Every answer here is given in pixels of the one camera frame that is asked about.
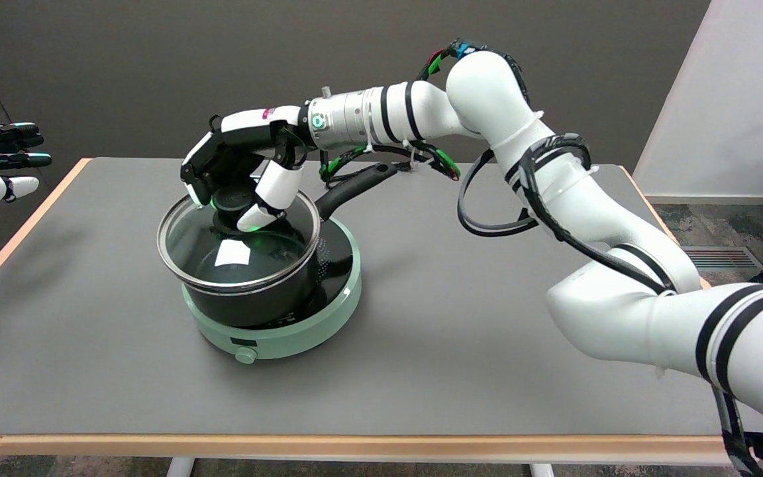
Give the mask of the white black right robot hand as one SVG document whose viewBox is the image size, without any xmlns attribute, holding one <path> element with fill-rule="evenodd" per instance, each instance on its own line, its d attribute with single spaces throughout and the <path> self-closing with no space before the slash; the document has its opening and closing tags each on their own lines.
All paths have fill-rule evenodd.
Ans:
<svg viewBox="0 0 763 477">
<path fill-rule="evenodd" d="M 250 178 L 260 163 L 266 168 L 252 182 L 252 203 L 243 206 L 233 229 L 250 233 L 278 220 L 293 203 L 309 151 L 308 109 L 281 106 L 241 111 L 209 119 L 209 130 L 187 153 L 179 178 L 198 206 L 216 193 Z"/>
</svg>

